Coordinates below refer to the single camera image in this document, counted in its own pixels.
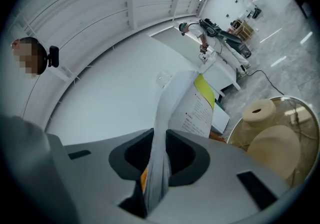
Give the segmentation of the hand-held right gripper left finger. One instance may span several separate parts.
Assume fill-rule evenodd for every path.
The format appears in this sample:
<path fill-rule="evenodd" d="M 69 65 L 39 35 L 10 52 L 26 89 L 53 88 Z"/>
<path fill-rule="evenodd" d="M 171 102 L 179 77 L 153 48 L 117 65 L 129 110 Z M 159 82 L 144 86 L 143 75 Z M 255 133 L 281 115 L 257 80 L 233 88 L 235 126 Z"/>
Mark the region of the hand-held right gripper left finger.
<path fill-rule="evenodd" d="M 153 130 L 63 146 L 47 134 L 55 177 L 62 190 L 54 193 L 54 224 L 154 224 L 145 219 L 141 171 Z"/>

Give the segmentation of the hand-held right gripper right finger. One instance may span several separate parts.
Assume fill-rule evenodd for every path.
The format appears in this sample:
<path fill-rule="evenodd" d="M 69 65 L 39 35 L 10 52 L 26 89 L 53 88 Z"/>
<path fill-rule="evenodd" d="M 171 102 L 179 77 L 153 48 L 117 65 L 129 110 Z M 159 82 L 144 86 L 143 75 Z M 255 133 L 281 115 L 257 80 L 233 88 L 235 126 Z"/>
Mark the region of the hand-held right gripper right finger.
<path fill-rule="evenodd" d="M 178 130 L 167 131 L 173 165 L 169 189 L 148 215 L 157 224 L 266 224 L 286 209 L 274 203 L 287 183 L 242 149 Z"/>

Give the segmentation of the yellow and white booklet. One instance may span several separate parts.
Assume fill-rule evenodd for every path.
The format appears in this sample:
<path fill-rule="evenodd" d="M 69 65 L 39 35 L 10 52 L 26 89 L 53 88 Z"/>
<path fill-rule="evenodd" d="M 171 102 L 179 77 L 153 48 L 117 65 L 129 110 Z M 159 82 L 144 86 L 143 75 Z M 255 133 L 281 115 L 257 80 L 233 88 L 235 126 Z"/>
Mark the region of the yellow and white booklet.
<path fill-rule="evenodd" d="M 189 140 L 172 131 L 209 138 L 215 95 L 201 73 L 180 71 L 173 76 L 159 98 L 149 162 L 142 182 L 144 204 L 149 215 L 163 200 L 169 187 L 194 183 L 208 168 L 210 158 L 195 164 L 200 154 Z"/>

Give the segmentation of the round glass side table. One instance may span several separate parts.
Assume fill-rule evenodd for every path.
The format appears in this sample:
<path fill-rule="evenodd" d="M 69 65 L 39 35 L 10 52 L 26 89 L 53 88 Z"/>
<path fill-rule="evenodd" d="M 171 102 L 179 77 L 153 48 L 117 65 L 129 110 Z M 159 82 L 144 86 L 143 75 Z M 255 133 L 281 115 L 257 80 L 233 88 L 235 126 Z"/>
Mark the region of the round glass side table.
<path fill-rule="evenodd" d="M 296 97 L 279 96 L 269 100 L 276 107 L 275 116 L 270 123 L 254 128 L 244 122 L 241 116 L 226 142 L 247 154 L 251 142 L 263 130 L 278 125 L 291 128 L 300 142 L 299 163 L 289 178 L 282 179 L 276 175 L 292 188 L 302 184 L 310 176 L 320 158 L 320 123 L 312 107 Z"/>

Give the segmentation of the wooden side table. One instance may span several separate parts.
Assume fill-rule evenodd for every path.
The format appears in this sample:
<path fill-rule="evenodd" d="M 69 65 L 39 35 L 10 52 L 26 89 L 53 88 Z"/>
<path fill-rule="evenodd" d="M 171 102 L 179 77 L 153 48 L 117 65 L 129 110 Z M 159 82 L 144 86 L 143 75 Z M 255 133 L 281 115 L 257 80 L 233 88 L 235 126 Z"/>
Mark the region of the wooden side table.
<path fill-rule="evenodd" d="M 223 137 L 218 136 L 213 131 L 210 131 L 209 138 L 212 139 L 212 140 L 216 140 L 216 141 L 222 142 L 222 143 L 226 143 L 226 141 L 225 141 L 225 139 Z"/>

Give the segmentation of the beige round disc base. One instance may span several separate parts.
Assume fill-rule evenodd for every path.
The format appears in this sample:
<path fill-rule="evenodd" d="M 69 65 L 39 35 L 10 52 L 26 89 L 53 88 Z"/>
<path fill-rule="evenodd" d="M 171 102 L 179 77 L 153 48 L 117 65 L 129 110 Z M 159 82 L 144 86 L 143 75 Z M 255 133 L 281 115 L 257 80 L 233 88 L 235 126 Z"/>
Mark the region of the beige round disc base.
<path fill-rule="evenodd" d="M 261 131 L 250 143 L 246 153 L 286 180 L 298 166 L 301 146 L 291 128 L 275 125 Z"/>

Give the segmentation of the white sink cabinet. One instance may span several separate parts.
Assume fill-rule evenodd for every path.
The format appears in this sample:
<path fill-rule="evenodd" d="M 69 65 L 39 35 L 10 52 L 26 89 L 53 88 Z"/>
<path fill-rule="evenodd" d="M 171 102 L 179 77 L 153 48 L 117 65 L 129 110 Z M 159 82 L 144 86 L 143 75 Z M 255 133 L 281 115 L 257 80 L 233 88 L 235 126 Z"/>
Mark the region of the white sink cabinet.
<path fill-rule="evenodd" d="M 236 90 L 241 87 L 237 83 L 237 70 L 233 69 L 227 62 L 216 52 L 206 55 L 206 62 L 202 62 L 199 68 L 204 79 L 213 88 L 219 96 L 224 97 L 223 89 L 234 86 Z"/>

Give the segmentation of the black mesh trash bin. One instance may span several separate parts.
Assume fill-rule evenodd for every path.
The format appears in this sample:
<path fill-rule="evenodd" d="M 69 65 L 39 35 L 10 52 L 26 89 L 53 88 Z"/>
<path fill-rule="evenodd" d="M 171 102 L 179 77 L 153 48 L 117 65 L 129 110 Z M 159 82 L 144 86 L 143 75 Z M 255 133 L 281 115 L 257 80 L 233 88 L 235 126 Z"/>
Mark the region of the black mesh trash bin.
<path fill-rule="evenodd" d="M 245 44 L 245 43 L 242 43 L 239 45 L 239 50 L 240 50 L 240 53 L 246 58 L 248 59 L 252 53 L 250 51 L 250 49 L 248 48 L 248 46 Z"/>

